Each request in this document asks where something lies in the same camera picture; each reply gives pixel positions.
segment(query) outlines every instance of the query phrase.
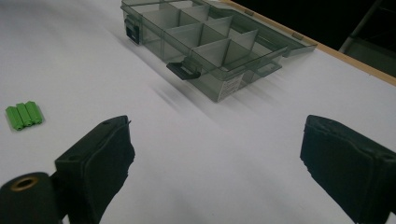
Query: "dark background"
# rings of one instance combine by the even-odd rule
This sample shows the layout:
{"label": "dark background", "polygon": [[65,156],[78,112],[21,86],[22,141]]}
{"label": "dark background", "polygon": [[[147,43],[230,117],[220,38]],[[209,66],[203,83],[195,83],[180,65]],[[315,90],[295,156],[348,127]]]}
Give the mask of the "dark background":
{"label": "dark background", "polygon": [[[263,16],[339,50],[375,0],[286,1],[233,0]],[[395,48],[395,0],[385,0],[359,37],[387,49]]]}

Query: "round hole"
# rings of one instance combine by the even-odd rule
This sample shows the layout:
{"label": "round hole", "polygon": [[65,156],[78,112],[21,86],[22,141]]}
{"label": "round hole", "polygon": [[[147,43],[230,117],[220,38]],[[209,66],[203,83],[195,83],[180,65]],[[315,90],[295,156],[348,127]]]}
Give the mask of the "round hole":
{"label": "round hole", "polygon": [[11,190],[13,191],[22,191],[31,188],[38,182],[38,178],[35,176],[28,176],[22,179],[19,179],[14,182],[11,186]]}

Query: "plastic organizer box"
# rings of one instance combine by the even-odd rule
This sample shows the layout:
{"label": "plastic organizer box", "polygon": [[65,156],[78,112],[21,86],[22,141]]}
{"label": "plastic organizer box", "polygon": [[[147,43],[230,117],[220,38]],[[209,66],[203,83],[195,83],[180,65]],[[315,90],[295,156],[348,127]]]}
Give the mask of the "plastic organizer box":
{"label": "plastic organizer box", "polygon": [[123,0],[121,9],[126,34],[214,102],[316,47],[220,2]]}

